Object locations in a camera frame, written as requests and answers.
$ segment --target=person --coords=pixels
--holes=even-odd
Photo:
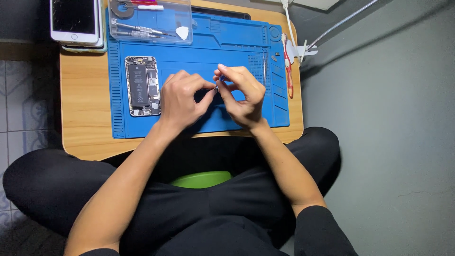
[[[294,229],[295,255],[356,255],[317,185],[339,155],[337,137],[308,128],[282,144],[261,115],[265,87],[244,67],[219,64],[214,73],[216,84],[185,71],[170,75],[159,121],[118,168],[62,150],[33,151],[6,170],[7,197],[31,219],[68,237],[65,256],[279,256],[286,254],[276,248]],[[222,74],[233,83],[220,81]],[[208,92],[196,103],[193,95],[201,89]],[[233,90],[245,100],[236,101]],[[253,139],[236,138],[233,148],[224,145],[235,137],[216,138],[215,146],[208,143],[214,138],[176,140],[216,95]],[[189,147],[195,141],[207,148],[197,159],[193,151],[200,150]],[[155,171],[164,177],[178,164],[193,173],[220,168],[206,164],[212,160],[227,163],[234,177],[206,189],[151,177]]]

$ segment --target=phone battery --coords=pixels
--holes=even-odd
[[[130,96],[132,107],[148,107],[150,100],[148,97],[147,71],[146,65],[128,65],[128,76],[130,80]]]

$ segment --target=green stool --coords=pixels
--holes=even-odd
[[[171,185],[188,189],[204,189],[221,184],[229,179],[231,179],[229,172],[213,171],[185,175],[172,181]]]

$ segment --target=tiled floor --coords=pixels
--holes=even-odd
[[[54,130],[58,86],[52,64],[0,61],[0,256],[60,255],[64,239],[25,217],[3,190],[3,173],[23,154],[61,147]]]

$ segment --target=white guitar pick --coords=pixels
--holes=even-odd
[[[182,38],[183,40],[186,40],[188,38],[188,33],[189,33],[189,29],[187,27],[178,27],[175,32],[177,33],[177,35]]]

